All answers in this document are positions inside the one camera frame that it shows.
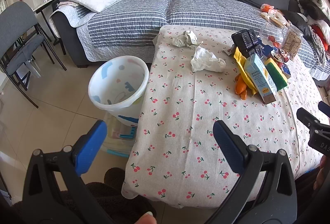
glass jar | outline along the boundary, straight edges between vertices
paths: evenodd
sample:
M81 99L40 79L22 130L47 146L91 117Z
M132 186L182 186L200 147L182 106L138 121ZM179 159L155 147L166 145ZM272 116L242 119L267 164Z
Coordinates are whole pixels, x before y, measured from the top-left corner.
M304 34L291 22L289 24L282 49L288 51L290 59L293 60L301 46Z
M261 26L259 36L264 45L273 44L277 48L282 48L285 37L284 30L270 22L266 22Z

yellow snack bag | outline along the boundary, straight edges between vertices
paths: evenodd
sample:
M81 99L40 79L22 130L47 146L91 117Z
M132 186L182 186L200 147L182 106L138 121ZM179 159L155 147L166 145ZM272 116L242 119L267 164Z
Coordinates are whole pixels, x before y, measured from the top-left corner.
M245 70L243 69L245 61L246 61L246 57L242 55L242 53L240 52L238 47L236 47L236 50L235 50L235 53L234 53L234 58L237 61L237 66L240 70L240 75L242 76L243 81L246 83L248 88L250 88L252 90L253 95L258 93L257 89L255 88L255 85L253 84L253 82L251 81L251 79L246 74Z

blue snack box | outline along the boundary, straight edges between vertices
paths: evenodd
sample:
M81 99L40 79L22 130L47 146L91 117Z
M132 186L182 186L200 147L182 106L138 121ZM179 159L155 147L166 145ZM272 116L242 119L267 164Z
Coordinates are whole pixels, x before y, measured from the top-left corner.
M291 77L290 70L289 70L288 66L285 63L283 63L283 65L281 67L281 70L282 70L283 74L285 75L285 77L287 79L289 79Z
M276 85L257 54L246 59L244 70L257 88L265 104L276 101Z

clothes pile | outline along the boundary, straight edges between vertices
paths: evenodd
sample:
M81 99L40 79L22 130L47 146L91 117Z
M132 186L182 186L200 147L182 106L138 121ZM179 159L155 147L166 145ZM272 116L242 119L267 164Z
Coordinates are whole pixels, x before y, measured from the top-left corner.
M298 0L298 5L298 14L309 26L319 64L325 66L330 60L330 9L324 0Z

gray chair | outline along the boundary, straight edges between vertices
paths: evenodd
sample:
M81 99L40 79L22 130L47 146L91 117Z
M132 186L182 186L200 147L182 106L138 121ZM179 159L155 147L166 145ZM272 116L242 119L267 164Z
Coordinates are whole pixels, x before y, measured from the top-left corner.
M23 40L21 36L33 27L34 31ZM0 14L0 67L17 89L37 108L38 106L19 87L22 85L27 91L31 72L20 78L17 69L25 62L34 59L32 54L40 45L45 49L52 63L55 64L47 47L66 71L66 67L48 43L34 13L26 3L16 2Z

